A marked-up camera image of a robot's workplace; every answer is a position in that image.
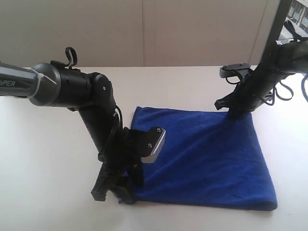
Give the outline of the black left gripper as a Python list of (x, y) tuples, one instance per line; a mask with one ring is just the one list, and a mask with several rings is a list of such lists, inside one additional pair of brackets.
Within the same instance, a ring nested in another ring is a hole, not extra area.
[(91, 195), (95, 201), (106, 200), (108, 191), (118, 199), (118, 202), (132, 205), (135, 203), (135, 186), (144, 185), (144, 175), (141, 159), (131, 146), (130, 129), (120, 125), (112, 128), (98, 159), (103, 163)]

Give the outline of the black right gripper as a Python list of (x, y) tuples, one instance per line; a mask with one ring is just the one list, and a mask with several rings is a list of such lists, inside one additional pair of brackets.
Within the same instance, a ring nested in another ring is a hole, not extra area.
[(217, 110), (228, 108), (228, 119), (237, 120), (250, 113), (263, 103), (272, 101), (272, 87), (268, 82), (246, 81), (230, 94), (217, 99)]

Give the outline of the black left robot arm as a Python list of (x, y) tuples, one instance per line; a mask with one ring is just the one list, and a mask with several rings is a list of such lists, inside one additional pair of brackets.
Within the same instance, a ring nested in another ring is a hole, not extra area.
[(1, 63), (0, 94), (27, 98), (36, 106), (77, 111), (102, 163), (92, 197), (104, 201), (107, 192), (112, 192), (121, 203), (135, 203), (134, 187), (144, 183), (137, 152), (142, 131), (123, 126), (112, 83), (105, 75), (86, 74), (57, 61), (39, 63), (30, 69)]

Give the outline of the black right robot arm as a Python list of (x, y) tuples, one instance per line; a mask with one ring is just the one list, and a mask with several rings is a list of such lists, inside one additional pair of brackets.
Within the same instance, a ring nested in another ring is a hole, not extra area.
[(288, 76), (308, 72), (308, 41), (293, 41), (282, 45), (271, 43), (263, 53), (260, 63), (251, 69), (248, 63), (224, 65), (219, 70), (221, 78), (237, 77), (235, 89), (215, 101), (217, 110), (228, 109), (228, 116), (238, 119), (253, 112), (263, 104), (273, 105), (279, 97), (276, 86)]

